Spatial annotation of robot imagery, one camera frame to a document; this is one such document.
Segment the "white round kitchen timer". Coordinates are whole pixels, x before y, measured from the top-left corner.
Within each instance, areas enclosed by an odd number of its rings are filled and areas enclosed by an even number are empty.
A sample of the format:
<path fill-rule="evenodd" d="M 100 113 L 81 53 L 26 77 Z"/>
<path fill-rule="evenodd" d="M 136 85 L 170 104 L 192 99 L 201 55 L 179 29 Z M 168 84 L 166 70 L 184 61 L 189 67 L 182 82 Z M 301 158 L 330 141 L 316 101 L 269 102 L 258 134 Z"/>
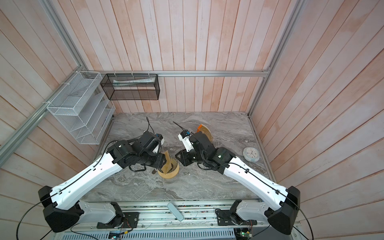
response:
<path fill-rule="evenodd" d="M 245 160 L 251 163 L 256 163 L 260 160 L 260 152 L 258 149 L 253 147 L 246 147 L 243 149 L 243 156 Z"/>

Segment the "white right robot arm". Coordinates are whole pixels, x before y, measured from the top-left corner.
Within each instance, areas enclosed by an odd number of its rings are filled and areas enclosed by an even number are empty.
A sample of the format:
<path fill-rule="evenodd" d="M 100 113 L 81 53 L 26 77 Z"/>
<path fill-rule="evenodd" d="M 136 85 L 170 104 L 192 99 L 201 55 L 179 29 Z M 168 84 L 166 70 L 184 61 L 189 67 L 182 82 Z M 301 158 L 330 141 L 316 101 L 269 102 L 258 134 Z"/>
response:
<path fill-rule="evenodd" d="M 247 222 L 268 222 L 278 232 L 290 235 L 300 210 L 300 191 L 291 186 L 286 188 L 265 178 L 227 148 L 215 146 L 202 133 L 183 130 L 178 135 L 184 150 L 176 154 L 176 159 L 187 167 L 191 164 L 205 171 L 215 171 L 241 183 L 265 206 L 236 200 L 230 210 L 216 210 L 219 220 L 228 224 L 242 225 Z"/>

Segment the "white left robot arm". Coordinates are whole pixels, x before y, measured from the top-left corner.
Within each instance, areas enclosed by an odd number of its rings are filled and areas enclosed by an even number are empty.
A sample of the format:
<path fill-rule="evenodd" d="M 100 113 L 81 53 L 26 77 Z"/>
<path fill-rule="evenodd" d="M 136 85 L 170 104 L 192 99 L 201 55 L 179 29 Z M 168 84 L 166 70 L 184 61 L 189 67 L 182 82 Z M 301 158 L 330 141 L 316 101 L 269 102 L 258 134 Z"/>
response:
<path fill-rule="evenodd" d="M 161 169 L 166 157 L 161 153 L 164 138 L 145 131 L 131 140 L 113 141 L 101 157 L 80 173 L 55 187 L 44 186 L 38 191 L 44 206 L 43 214 L 54 233 L 76 224 L 97 223 L 99 228 L 117 228 L 125 215 L 116 202 L 92 204 L 82 197 L 110 176 L 134 165 Z"/>

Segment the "brown paper coffee filter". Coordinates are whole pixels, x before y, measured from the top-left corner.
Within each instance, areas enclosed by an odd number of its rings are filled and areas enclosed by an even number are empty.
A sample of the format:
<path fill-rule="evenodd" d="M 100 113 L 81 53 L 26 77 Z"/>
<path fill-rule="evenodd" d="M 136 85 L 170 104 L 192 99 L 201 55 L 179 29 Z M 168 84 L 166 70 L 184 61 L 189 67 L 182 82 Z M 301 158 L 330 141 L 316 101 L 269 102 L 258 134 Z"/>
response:
<path fill-rule="evenodd" d="M 165 151 L 164 155 L 165 155 L 165 164 L 162 167 L 162 172 L 166 174 L 172 169 L 172 159 L 169 154 L 169 151 Z"/>

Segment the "grey oblong remote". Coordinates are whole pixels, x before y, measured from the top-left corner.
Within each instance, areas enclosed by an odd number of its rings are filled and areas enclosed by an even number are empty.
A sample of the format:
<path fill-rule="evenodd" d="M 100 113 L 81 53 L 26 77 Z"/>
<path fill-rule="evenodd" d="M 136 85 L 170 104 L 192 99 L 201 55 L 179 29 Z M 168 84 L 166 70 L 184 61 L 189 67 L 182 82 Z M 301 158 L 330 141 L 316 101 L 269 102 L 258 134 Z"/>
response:
<path fill-rule="evenodd" d="M 184 216 L 182 213 L 173 205 L 173 203 L 168 203 L 167 208 L 169 211 L 175 216 L 175 218 L 179 221 L 182 222 L 184 220 Z"/>

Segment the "clear glass carafe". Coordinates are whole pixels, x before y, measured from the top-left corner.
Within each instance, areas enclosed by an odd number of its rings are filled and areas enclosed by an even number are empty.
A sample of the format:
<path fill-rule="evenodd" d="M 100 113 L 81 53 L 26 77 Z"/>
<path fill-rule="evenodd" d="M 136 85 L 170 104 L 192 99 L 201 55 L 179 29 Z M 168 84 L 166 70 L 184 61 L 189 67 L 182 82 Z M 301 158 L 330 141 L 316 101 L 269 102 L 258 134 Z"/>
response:
<path fill-rule="evenodd" d="M 165 181 L 165 183 L 171 184 L 177 180 L 177 175 L 179 174 L 179 171 L 180 171 L 180 166 L 172 164 L 171 168 L 166 174 L 159 172 L 156 169 L 152 170 L 152 174 L 156 176 L 160 176 Z"/>

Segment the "round wooden dripper holder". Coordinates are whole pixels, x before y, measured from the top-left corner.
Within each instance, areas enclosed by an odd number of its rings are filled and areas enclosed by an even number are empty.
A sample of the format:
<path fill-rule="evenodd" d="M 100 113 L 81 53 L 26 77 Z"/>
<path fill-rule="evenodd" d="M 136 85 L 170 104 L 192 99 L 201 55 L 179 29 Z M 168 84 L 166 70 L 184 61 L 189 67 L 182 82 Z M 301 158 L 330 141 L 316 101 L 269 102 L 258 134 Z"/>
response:
<path fill-rule="evenodd" d="M 158 171 L 158 174 L 163 178 L 163 179 L 172 179 L 174 178 L 180 170 L 180 166 L 177 165 L 176 167 L 172 168 L 170 172 L 168 173 L 162 173 L 161 171 Z"/>

